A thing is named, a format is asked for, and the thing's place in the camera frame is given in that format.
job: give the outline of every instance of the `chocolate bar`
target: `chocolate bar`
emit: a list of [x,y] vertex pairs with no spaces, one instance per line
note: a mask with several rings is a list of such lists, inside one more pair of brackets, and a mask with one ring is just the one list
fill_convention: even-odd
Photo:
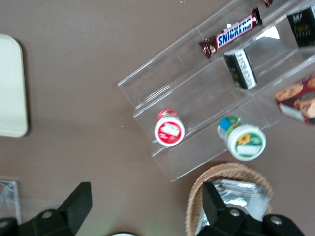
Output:
[[315,45],[315,17],[311,7],[287,18],[299,47]]
[[260,14],[258,8],[254,9],[248,17],[245,19],[236,22],[231,27],[223,30],[221,33],[217,34],[217,36],[213,36],[209,39],[205,39],[200,42],[200,46],[206,56],[206,58],[210,58],[210,56],[216,51],[220,50],[227,44],[233,42],[238,37],[252,30],[255,26],[261,25],[262,20],[260,18]]
[[266,7],[270,7],[272,2],[273,2],[273,0],[264,0],[264,2],[265,2],[265,6]]
[[243,49],[224,53],[224,60],[238,87],[248,90],[256,86],[256,78]]

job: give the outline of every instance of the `red candy wrapper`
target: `red candy wrapper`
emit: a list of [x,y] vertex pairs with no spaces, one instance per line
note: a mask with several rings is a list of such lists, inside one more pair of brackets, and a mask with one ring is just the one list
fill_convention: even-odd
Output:
[[270,7],[272,2],[273,2],[273,0],[264,0],[264,2],[265,2],[265,6],[266,7]]
[[251,15],[249,15],[245,19],[236,22],[231,27],[217,34],[217,36],[206,39],[199,44],[206,58],[210,58],[213,53],[220,50],[227,44],[233,42],[235,39],[242,36],[243,34],[249,32],[255,26],[261,24],[262,20],[260,18],[258,8],[256,8],[252,11]]

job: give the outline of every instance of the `container lid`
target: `container lid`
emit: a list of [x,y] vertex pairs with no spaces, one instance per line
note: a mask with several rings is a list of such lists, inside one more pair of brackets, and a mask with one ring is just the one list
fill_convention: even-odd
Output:
[[226,144],[236,159],[251,161],[264,151],[266,136],[258,127],[247,124],[235,128],[227,138]]
[[22,137],[28,130],[22,50],[0,34],[0,136]]
[[183,140],[185,128],[183,123],[176,117],[164,117],[155,127],[154,136],[164,146],[174,146]]

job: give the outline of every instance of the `white label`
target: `white label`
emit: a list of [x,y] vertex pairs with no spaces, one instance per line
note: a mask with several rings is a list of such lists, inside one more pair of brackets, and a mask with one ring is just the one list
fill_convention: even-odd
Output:
[[251,89],[256,86],[255,76],[252,73],[251,66],[247,60],[244,50],[240,50],[235,54],[236,60],[239,64],[239,67],[242,71],[245,83],[248,89]]
[[299,110],[294,109],[292,107],[289,107],[289,106],[282,104],[282,103],[280,103],[279,107],[280,107],[280,110],[282,111],[283,114],[285,114],[289,117],[292,117],[294,119],[297,119],[301,122],[305,122],[304,116]]
[[259,153],[261,145],[238,145],[236,151],[240,155],[256,155]]

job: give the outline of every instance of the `small jar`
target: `small jar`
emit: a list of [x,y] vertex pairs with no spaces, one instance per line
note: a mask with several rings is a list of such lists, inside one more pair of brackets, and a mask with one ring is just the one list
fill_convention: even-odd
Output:
[[185,128],[177,112],[171,109],[161,111],[157,116],[154,135],[164,146],[174,146],[183,140]]
[[266,136],[259,127],[246,124],[240,117],[227,116],[218,125],[218,134],[228,150],[238,160],[251,161],[262,154]]

